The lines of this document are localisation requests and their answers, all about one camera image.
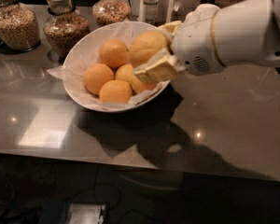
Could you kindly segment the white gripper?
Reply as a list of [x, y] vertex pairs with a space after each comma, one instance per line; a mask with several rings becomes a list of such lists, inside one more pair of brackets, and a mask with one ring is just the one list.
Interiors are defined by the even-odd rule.
[[174, 36], [171, 49], [161, 49], [146, 63], [133, 69], [142, 82], [163, 82], [177, 78], [185, 70], [195, 76], [221, 72], [225, 65], [216, 55], [214, 18], [220, 8], [202, 4], [182, 21], [170, 21], [158, 27]]

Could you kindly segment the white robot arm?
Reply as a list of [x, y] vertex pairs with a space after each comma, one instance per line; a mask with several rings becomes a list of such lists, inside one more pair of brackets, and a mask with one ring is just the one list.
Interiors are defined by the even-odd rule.
[[198, 6], [177, 27], [171, 47], [133, 74], [143, 82], [161, 82], [184, 72], [204, 76], [249, 63], [280, 67], [280, 0]]

